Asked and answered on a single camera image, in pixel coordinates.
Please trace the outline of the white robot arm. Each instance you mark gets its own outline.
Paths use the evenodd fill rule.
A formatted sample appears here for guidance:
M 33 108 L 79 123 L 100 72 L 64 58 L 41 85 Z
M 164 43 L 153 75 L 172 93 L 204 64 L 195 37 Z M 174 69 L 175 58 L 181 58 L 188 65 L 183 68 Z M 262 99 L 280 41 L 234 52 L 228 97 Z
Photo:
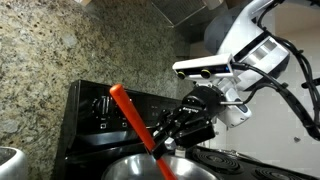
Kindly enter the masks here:
M 210 55 L 178 61 L 172 69 L 195 83 L 181 105 L 165 116 L 153 154 L 179 151 L 215 137 L 214 124 L 234 128 L 252 116 L 241 92 L 255 92 L 286 69 L 289 52 L 258 25 L 258 18 L 276 0 L 245 0 L 214 18 L 204 31 Z

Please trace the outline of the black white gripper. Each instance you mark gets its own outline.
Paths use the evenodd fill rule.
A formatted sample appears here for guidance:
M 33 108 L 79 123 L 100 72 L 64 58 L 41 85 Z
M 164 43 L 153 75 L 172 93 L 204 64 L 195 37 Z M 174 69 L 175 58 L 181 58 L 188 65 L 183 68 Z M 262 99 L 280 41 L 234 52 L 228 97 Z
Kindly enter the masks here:
M 170 124 L 169 110 L 162 110 L 157 118 L 153 132 L 155 146 L 151 155 L 160 159 L 164 154 L 173 152 L 181 157 L 182 147 L 192 147 L 215 137 L 214 124 L 220 120 L 229 128 L 243 124 L 252 116 L 251 110 L 242 102 L 234 88 L 221 91 L 216 87 L 199 86 L 194 88 L 182 100 L 174 117 L 179 129 L 173 138 L 166 134 Z

